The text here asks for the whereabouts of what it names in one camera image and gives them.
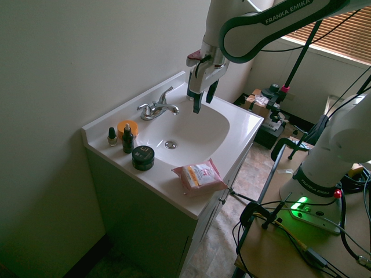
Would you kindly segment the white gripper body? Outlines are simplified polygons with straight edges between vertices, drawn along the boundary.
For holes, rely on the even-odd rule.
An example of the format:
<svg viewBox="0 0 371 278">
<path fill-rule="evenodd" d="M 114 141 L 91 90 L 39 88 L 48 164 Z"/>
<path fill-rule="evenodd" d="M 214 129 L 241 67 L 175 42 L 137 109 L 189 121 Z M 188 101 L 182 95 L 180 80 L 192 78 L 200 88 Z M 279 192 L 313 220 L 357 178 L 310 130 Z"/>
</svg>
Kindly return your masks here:
<svg viewBox="0 0 371 278">
<path fill-rule="evenodd" d="M 221 66 L 206 61 L 197 67 L 198 62 L 199 60 L 187 59 L 187 66 L 191 67 L 187 88 L 187 98 L 189 100 L 193 100 L 194 96 L 203 93 L 204 90 L 218 81 L 228 68 L 227 60 Z"/>
</svg>

